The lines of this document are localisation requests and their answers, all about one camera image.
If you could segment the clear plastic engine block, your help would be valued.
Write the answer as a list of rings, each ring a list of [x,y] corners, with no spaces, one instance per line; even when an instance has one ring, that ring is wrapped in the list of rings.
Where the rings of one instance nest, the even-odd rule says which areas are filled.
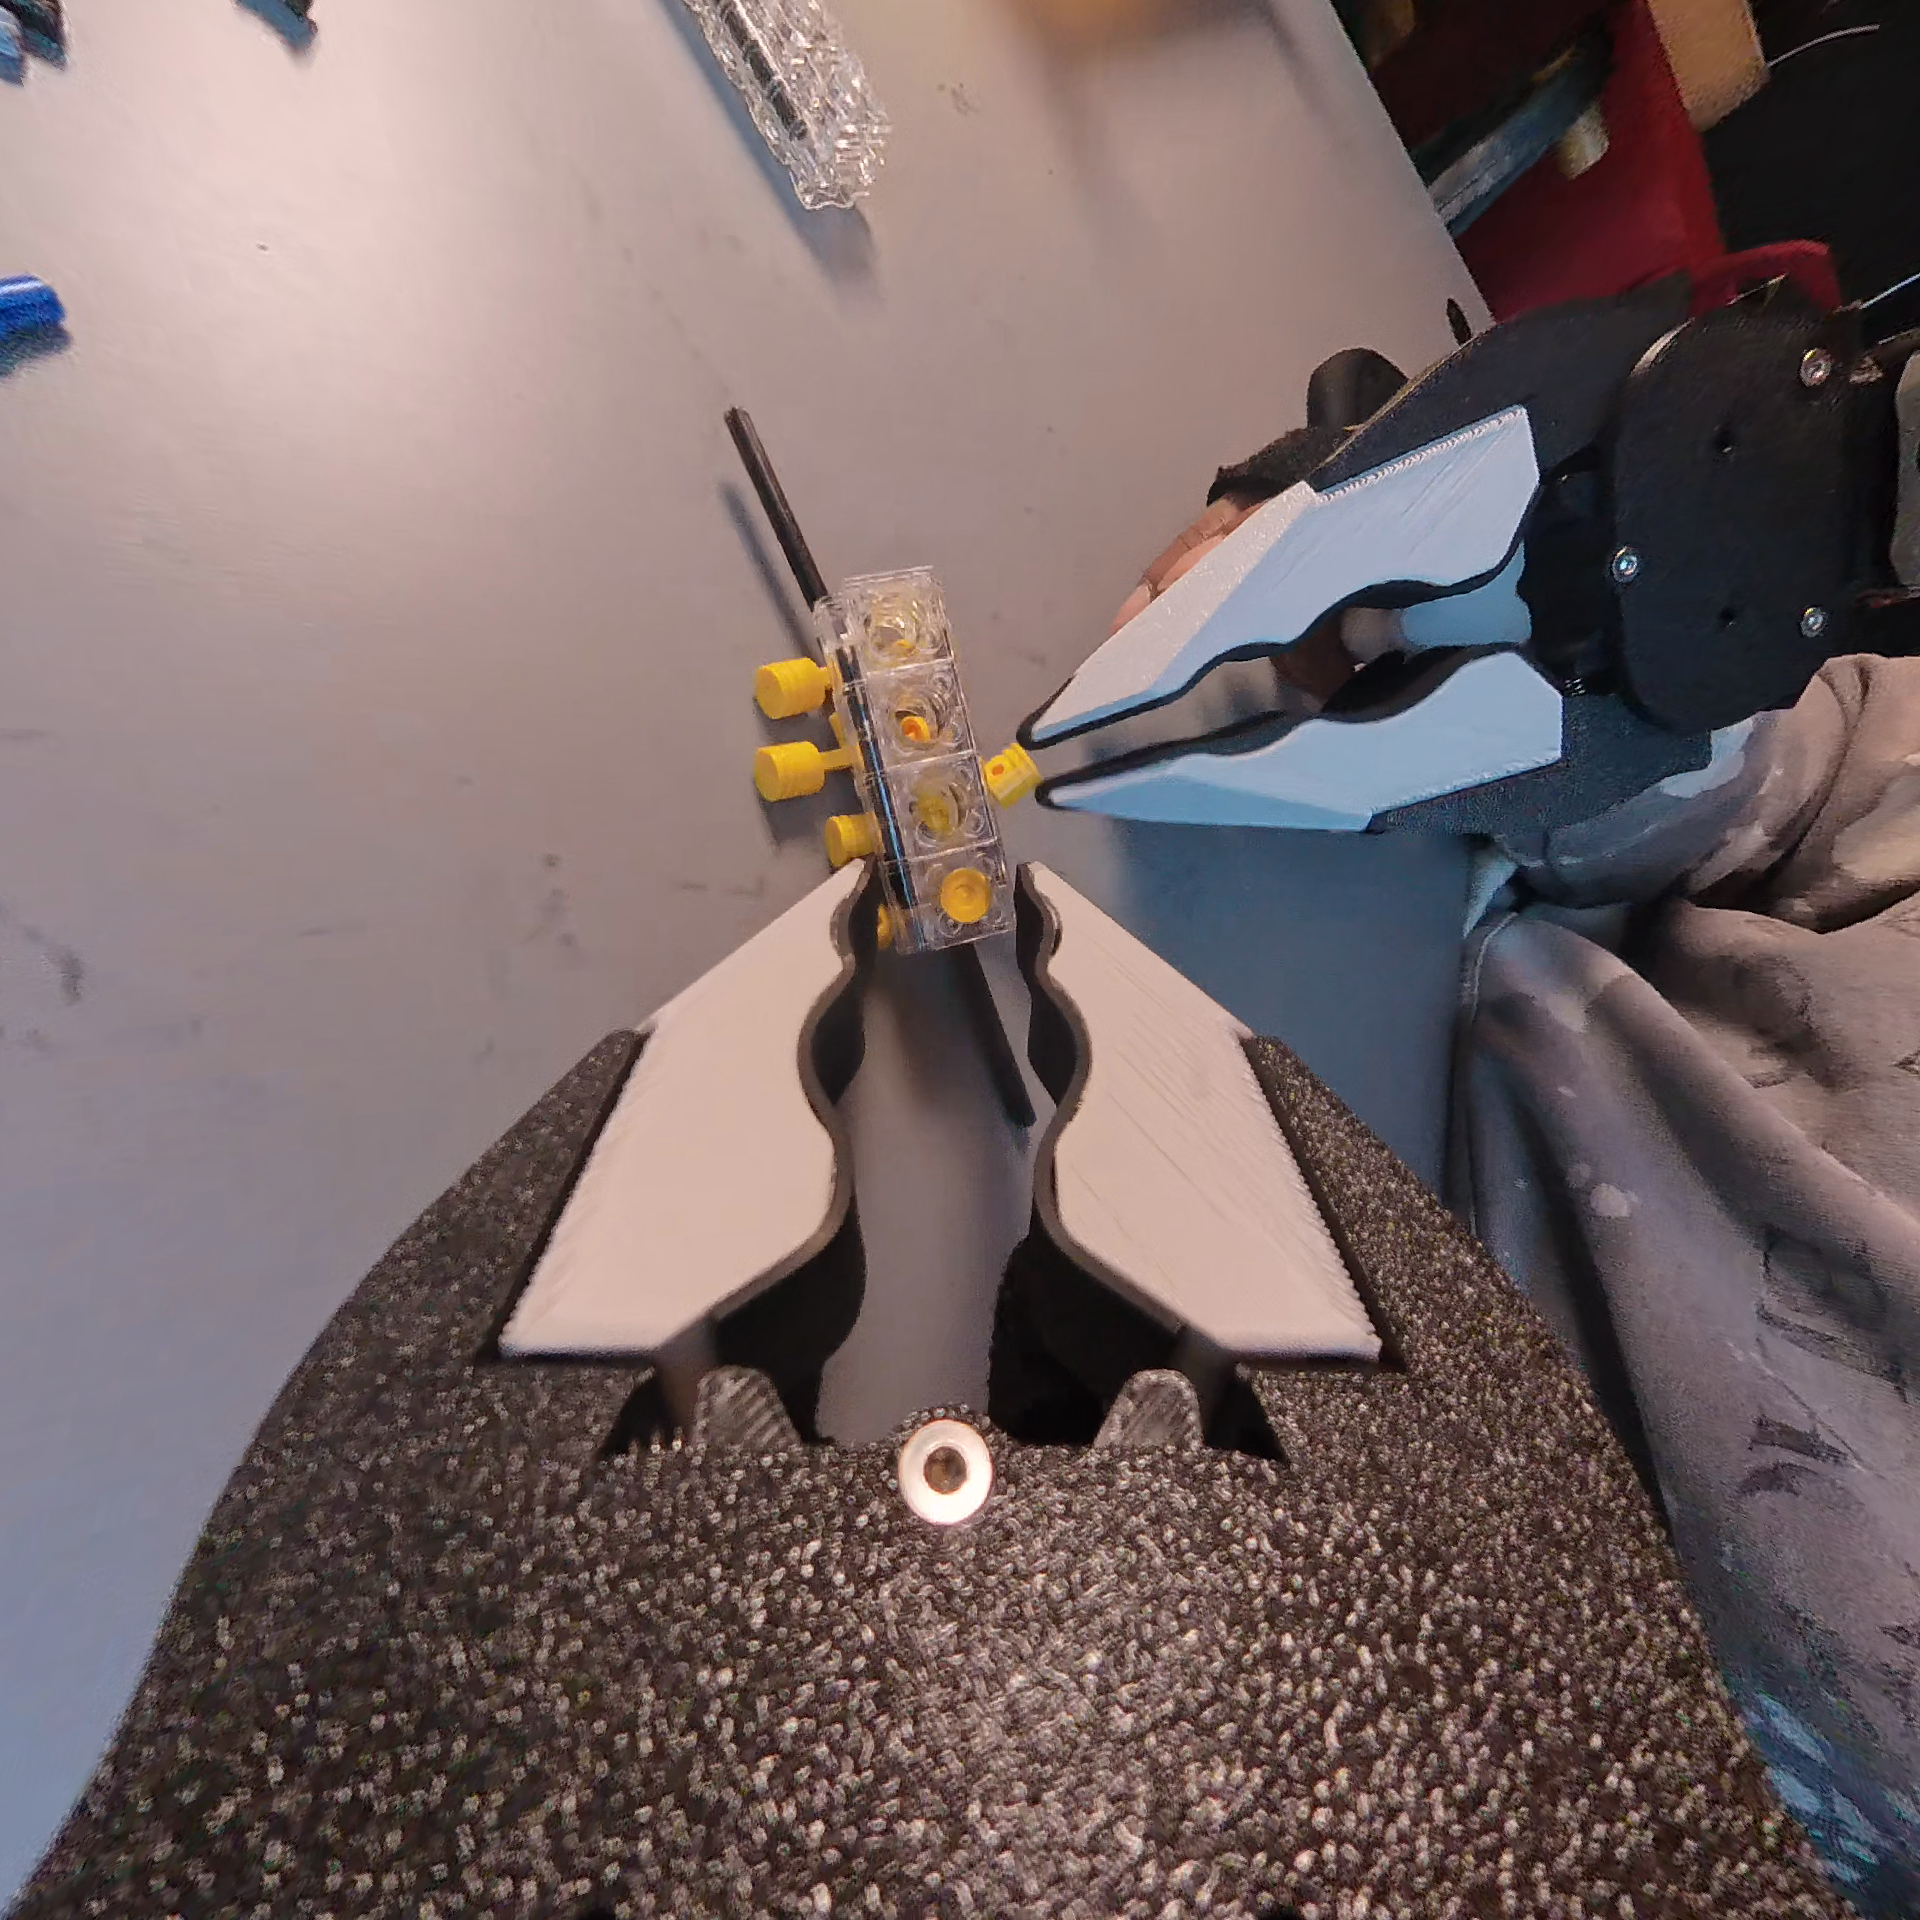
[[[825,826],[830,863],[874,863],[887,940],[900,952],[1012,930],[1015,871],[938,576],[929,567],[855,576],[823,601],[817,623],[855,783],[855,812]]]
[[[810,210],[852,207],[875,184],[887,110],[822,1],[687,1],[711,56]]]

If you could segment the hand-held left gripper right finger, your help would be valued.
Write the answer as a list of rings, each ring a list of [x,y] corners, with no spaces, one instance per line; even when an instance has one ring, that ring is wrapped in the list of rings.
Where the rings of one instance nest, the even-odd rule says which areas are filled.
[[[1051,868],[1017,880],[1026,1054],[1054,1101],[1017,1245],[1017,1424],[1099,1425],[1170,1374],[1198,1425],[1260,1425],[1256,1378],[1385,1357],[1256,1033]]]

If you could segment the person's right hand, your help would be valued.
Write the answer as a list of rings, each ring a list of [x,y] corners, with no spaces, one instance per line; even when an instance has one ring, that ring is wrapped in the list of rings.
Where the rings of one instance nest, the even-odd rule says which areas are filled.
[[[1241,493],[1225,493],[1170,540],[1148,562],[1140,577],[1121,601],[1112,633],[1148,609],[1168,586],[1179,582],[1200,560],[1214,553],[1243,521],[1262,510],[1265,500]],[[1282,704],[1320,710],[1360,670],[1343,637],[1343,615],[1326,615],[1304,639],[1273,660]]]

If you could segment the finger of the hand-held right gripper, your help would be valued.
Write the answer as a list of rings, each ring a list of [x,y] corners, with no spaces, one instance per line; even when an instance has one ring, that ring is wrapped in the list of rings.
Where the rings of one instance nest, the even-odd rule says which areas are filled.
[[[1322,615],[1380,605],[1392,586],[1473,586],[1506,564],[1538,484],[1521,405],[1328,490],[1300,482],[1104,639],[1022,740],[1049,745],[1170,704],[1214,665],[1287,648]]]
[[[1243,727],[1049,780],[1041,802],[1152,825],[1360,832],[1560,760],[1563,693],[1515,648],[1435,648],[1371,710]]]

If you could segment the pile of mixed coloured connectors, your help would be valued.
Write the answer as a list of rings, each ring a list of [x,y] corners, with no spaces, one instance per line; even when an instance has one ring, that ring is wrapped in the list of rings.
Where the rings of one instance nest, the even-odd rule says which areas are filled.
[[[315,38],[312,1],[244,1],[242,6],[259,14],[296,53],[304,53]],[[64,63],[67,38],[64,1],[4,1],[4,89],[22,87],[32,62]],[[30,351],[58,348],[64,341],[64,320],[64,304],[46,279],[32,273],[3,276],[4,366]]]

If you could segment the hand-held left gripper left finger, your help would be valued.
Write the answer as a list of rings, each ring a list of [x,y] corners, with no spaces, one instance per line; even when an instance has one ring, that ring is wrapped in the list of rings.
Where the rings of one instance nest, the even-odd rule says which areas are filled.
[[[656,1009],[499,1332],[518,1359],[647,1359],[678,1424],[723,1365],[808,1433],[864,1288],[838,1109],[863,1062],[857,861]]]

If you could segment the yellow piston crankshaft assembly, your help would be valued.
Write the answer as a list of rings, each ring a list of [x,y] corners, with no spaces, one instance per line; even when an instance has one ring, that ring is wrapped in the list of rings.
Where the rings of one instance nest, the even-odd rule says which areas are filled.
[[[755,486],[759,504],[774,526],[785,560],[793,570],[803,596],[808,599],[817,636],[815,650],[810,656],[782,658],[775,663],[766,663],[756,670],[756,706],[766,717],[775,721],[799,720],[815,713],[827,713],[827,721],[832,727],[832,746],[823,746],[810,738],[777,740],[761,746],[755,757],[755,783],[763,802],[804,799],[817,794],[830,776],[848,776],[852,782],[852,751],[844,745],[844,738],[840,736],[832,720],[832,671],[825,665],[823,637],[817,623],[817,609],[827,596],[838,594],[844,582],[834,589],[827,586],[825,576],[817,558],[811,554],[810,544],[804,541],[801,521],[793,514],[791,503],[777,480],[777,471],[763,450],[761,436],[752,417],[739,406],[728,408],[728,431]],[[1015,742],[988,754],[983,754],[976,746],[976,754],[982,759],[982,770],[991,794],[999,807],[999,815],[1009,807],[1031,794],[1033,789],[1041,783],[1041,770],[1036,760],[1026,754],[1026,749],[1017,746]],[[1024,1088],[1024,1072],[1017,1062],[1015,1047],[1006,1036],[1006,1029],[998,1012],[993,986],[986,978],[986,966],[979,957],[979,946],[988,940],[976,944],[961,944],[947,951],[896,951],[889,944],[889,930],[882,922],[882,914],[884,909],[881,903],[875,928],[884,949],[895,952],[940,952],[952,961],[952,970],[956,973],[958,984],[964,994],[968,1015],[972,1020],[976,1039],[982,1042],[988,1056],[988,1066],[993,1070],[993,1081],[999,1101],[1015,1126],[1030,1126],[1036,1117],[1036,1111]]]

